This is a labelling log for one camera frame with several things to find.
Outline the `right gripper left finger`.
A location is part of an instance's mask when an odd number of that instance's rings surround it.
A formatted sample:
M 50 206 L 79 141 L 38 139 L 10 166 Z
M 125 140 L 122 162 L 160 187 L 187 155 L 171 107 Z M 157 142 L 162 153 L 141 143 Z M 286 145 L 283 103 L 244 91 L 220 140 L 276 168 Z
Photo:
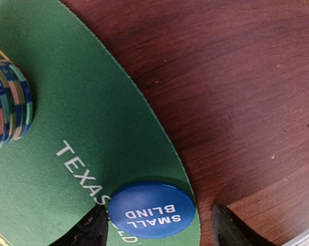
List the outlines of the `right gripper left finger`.
M 106 246 L 108 222 L 105 206 L 96 205 L 74 227 L 50 246 Z

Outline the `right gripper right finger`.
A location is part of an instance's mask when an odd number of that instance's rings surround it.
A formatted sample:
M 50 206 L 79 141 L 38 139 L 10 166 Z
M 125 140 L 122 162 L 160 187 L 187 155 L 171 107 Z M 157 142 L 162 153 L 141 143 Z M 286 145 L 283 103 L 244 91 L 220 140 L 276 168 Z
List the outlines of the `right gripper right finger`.
M 256 233 L 233 211 L 223 204 L 212 209 L 213 245 L 251 246 L 275 244 Z

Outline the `blue small blind button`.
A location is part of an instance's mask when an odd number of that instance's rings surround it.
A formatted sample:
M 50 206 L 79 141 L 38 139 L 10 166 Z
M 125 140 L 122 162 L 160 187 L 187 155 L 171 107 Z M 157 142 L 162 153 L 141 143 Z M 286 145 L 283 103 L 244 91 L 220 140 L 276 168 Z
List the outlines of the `blue small blind button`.
M 120 230 L 139 238 L 161 239 L 184 231 L 196 206 L 184 190 L 159 181 L 140 181 L 111 197 L 108 214 Z

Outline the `poker chip stack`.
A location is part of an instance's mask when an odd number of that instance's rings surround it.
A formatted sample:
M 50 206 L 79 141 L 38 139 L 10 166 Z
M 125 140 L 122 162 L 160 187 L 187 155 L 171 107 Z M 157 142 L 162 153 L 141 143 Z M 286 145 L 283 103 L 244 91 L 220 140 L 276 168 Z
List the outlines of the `poker chip stack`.
M 33 117 L 33 98 L 20 67 L 0 60 L 0 148 L 22 138 Z

